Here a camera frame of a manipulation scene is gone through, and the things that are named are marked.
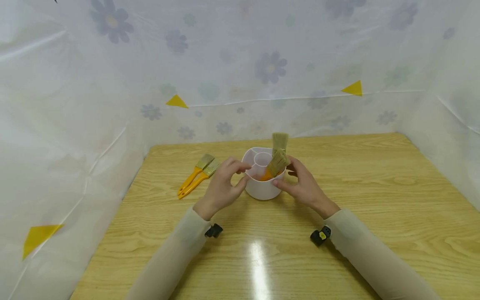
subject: brush holder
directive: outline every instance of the brush holder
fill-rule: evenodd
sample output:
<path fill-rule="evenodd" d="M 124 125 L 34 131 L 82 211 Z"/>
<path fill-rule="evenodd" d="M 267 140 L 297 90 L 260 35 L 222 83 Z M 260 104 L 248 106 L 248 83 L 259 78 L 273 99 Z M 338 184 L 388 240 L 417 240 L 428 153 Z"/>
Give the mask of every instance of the brush holder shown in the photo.
<path fill-rule="evenodd" d="M 245 173 L 250 177 L 245 190 L 248 195 L 258 200 L 270 200 L 278 196 L 281 190 L 274 187 L 272 182 L 275 179 L 283 180 L 285 169 L 280 175 L 267 181 L 259 181 L 266 171 L 266 168 L 272 160 L 272 148 L 253 147 L 245 152 L 242 162 L 252 166 Z"/>

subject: person's left hand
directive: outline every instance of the person's left hand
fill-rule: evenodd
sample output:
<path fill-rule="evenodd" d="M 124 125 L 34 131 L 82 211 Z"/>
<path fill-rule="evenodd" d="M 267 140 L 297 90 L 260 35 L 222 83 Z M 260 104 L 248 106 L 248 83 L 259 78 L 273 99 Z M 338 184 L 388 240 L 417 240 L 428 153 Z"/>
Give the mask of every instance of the person's left hand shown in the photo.
<path fill-rule="evenodd" d="M 232 204 L 247 186 L 250 177 L 245 175 L 236 186 L 230 183 L 233 174 L 241 174 L 249 170 L 251 166 L 242 163 L 233 157 L 227 158 L 220 164 L 210 180 L 205 196 L 197 201 L 193 210 L 204 220 L 210 220 L 222 208 Z"/>

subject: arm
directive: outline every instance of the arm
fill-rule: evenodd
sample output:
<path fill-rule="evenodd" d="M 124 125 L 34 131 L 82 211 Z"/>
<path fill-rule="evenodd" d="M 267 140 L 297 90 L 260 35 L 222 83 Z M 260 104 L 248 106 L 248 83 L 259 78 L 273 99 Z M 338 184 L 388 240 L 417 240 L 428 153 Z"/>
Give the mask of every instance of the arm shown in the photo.
<path fill-rule="evenodd" d="M 433 289 L 349 210 L 325 220 L 330 239 L 384 300 L 439 300 Z"/>
<path fill-rule="evenodd" d="M 248 176 L 233 187 L 235 173 L 250 169 L 233 158 L 224 161 L 210 180 L 205 196 L 189 208 L 173 232 L 152 256 L 127 295 L 127 300 L 168 299 L 180 281 L 190 260 L 205 244 L 209 220 L 222 208 L 232 204 L 247 185 Z"/>
<path fill-rule="evenodd" d="M 331 228 L 330 239 L 383 300 L 439 300 L 415 271 L 376 238 L 349 210 L 338 207 L 320 189 L 313 175 L 290 156 L 290 175 L 296 185 L 274 185 L 317 212 Z"/>

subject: wood grain surface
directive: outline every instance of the wood grain surface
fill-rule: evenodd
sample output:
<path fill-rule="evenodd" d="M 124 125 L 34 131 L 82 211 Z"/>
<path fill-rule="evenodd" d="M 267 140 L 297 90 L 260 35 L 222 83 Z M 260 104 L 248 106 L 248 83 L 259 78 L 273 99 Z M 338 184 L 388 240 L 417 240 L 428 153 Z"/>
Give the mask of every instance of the wood grain surface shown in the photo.
<path fill-rule="evenodd" d="M 150 149 L 71 299 L 123 299 L 147 261 L 209 183 L 178 200 L 178 187 L 204 153 L 238 159 L 271 141 L 158 145 Z M 480 214 L 398 133 L 291 139 L 325 193 L 349 208 L 411 265 L 443 300 L 479 299 Z M 237 182 L 240 175 L 235 175 Z M 295 181 L 286 176 L 286 180 Z M 309 241 L 322 221 L 281 193 L 245 192 L 213 222 L 171 299 L 378 299 L 330 241 Z"/>

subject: paintbrush bristles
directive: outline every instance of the paintbrush bristles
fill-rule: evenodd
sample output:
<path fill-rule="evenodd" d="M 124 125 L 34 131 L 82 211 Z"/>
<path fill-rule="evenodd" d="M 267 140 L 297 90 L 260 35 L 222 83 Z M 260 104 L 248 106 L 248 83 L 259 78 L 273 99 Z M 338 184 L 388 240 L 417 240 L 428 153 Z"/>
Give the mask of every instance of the paintbrush bristles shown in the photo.
<path fill-rule="evenodd" d="M 279 149 L 282 149 L 283 153 L 285 154 L 287 152 L 288 133 L 274 132 L 272 134 L 272 139 L 273 139 L 272 155 L 275 155 L 275 153 Z"/>
<path fill-rule="evenodd" d="M 268 164 L 267 170 L 272 177 L 283 171 L 283 169 L 290 164 L 290 160 L 283 151 L 277 151 L 272 158 L 272 161 Z"/>
<path fill-rule="evenodd" d="M 220 166 L 220 162 L 216 159 L 214 159 L 208 166 L 205 167 L 204 173 L 208 177 L 212 177 L 212 175 L 215 173 L 216 169 Z"/>
<path fill-rule="evenodd" d="M 202 158 L 197 163 L 197 167 L 200 169 L 205 169 L 206 166 L 208 166 L 209 163 L 214 160 L 214 157 L 211 156 L 210 154 L 205 154 Z"/>

